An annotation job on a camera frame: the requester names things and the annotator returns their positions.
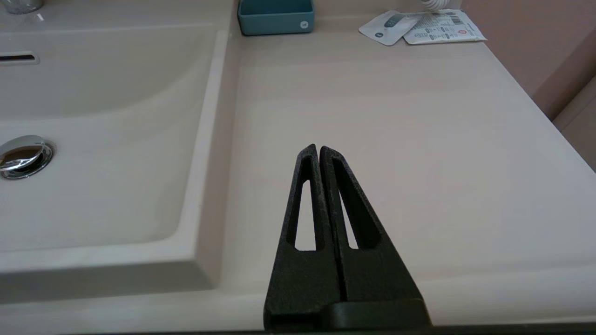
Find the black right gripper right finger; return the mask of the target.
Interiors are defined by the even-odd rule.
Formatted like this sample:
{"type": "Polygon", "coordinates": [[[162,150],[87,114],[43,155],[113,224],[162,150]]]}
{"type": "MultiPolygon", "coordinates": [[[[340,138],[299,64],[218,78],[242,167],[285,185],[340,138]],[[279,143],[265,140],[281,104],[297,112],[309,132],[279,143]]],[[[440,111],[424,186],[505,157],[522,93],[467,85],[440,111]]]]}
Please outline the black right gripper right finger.
{"type": "Polygon", "coordinates": [[[347,160],[320,150],[322,182],[344,301],[422,300],[347,160]]]}

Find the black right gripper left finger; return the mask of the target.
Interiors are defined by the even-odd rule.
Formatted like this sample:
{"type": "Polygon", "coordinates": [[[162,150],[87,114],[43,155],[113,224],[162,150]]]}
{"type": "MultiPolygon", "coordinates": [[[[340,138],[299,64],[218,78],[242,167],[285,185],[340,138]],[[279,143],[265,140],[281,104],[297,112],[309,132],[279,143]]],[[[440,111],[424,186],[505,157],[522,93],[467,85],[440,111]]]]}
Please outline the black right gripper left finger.
{"type": "Polygon", "coordinates": [[[265,329],[340,329],[336,242],[315,144],[297,156],[289,199],[264,303],[265,329]],[[315,250],[296,248],[304,183],[310,184],[315,250]]]}

